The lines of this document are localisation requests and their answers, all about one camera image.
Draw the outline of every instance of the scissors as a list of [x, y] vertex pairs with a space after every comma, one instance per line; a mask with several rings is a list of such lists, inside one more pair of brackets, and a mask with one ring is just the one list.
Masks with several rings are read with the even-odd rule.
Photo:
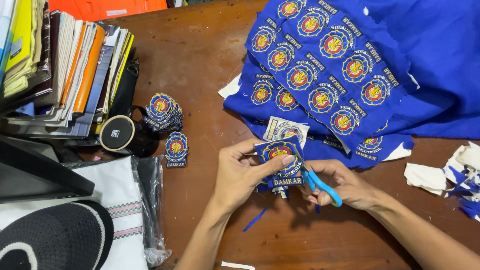
[[305, 166], [304, 162], [301, 166], [301, 175], [303, 176], [303, 180], [307, 182], [312, 191], [315, 190], [315, 187], [318, 187], [320, 191], [326, 191], [332, 197], [332, 204], [334, 206], [342, 206], [342, 198], [340, 198], [338, 193], [331, 187], [327, 186], [327, 184], [325, 184], [322, 180], [320, 180], [320, 178], [318, 178], [314, 171], [310, 171], [307, 166]]

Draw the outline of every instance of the wooden table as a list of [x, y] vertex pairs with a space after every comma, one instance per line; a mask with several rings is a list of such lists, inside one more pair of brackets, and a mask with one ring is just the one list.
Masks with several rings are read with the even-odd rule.
[[[117, 18], [109, 24], [128, 28], [140, 58], [134, 104], [168, 93], [183, 108], [190, 153], [184, 169], [164, 170], [161, 220], [172, 257], [159, 269], [171, 269], [181, 257], [213, 190], [218, 151], [253, 137], [234, 113], [223, 110], [217, 91], [242, 69], [247, 34], [266, 0], [218, 0], [206, 4]], [[406, 184], [406, 162], [442, 168], [466, 140], [416, 138], [413, 154], [362, 172], [425, 220], [480, 253], [472, 233], [480, 224], [443, 198]], [[164, 144], [157, 154], [164, 151]], [[247, 232], [242, 229], [263, 208], [267, 212]], [[216, 259], [257, 270], [419, 269], [408, 252], [364, 211], [342, 206], [321, 208], [292, 189], [290, 201], [253, 194], [230, 219]]]

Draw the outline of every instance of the right hand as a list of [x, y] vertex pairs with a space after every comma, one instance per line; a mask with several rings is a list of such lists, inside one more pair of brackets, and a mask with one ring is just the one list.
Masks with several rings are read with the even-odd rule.
[[[308, 160], [305, 161], [305, 166], [313, 170], [325, 184], [338, 193], [344, 203], [353, 208], [373, 210], [380, 206], [381, 197], [386, 195], [338, 160]], [[314, 191], [308, 185], [297, 187], [302, 191], [303, 198], [312, 203], [325, 206], [333, 201], [328, 193], [320, 191], [318, 187]]]

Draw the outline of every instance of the blue fabric sheet with patches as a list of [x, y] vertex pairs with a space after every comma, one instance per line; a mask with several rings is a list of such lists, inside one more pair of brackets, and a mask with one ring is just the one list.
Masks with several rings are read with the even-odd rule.
[[[480, 2], [271, 0], [226, 109], [260, 138], [309, 126], [304, 156], [374, 166], [410, 135], [480, 138]], [[346, 153], [342, 142], [351, 150]]]

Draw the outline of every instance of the orange book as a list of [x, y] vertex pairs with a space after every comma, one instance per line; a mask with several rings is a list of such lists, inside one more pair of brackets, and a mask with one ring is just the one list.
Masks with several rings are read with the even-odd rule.
[[77, 45], [77, 50], [75, 51], [75, 56], [73, 57], [73, 62], [72, 62], [72, 67], [70, 68], [70, 72], [67, 77], [67, 81], [65, 82], [65, 88], [63, 90], [63, 95], [60, 101], [60, 107], [63, 108], [65, 106], [65, 103], [67, 103], [67, 97], [68, 93], [70, 91], [70, 87], [72, 86], [73, 82], [73, 74], [75, 74], [75, 70], [77, 69], [77, 62], [80, 56], [78, 55], [80, 53], [80, 48], [82, 47], [82, 42], [84, 40], [84, 34], [85, 34], [85, 23], [82, 26], [82, 29], [80, 31], [80, 37], [78, 38], [78, 45]]
[[93, 78], [95, 76], [96, 66], [98, 65], [98, 58], [100, 58], [100, 52], [102, 51], [104, 38], [105, 31], [99, 25], [96, 25], [95, 39], [88, 55], [82, 83], [80, 84], [80, 89], [78, 90], [77, 98], [73, 105], [73, 112], [82, 113], [85, 110], [88, 95], [92, 89]]

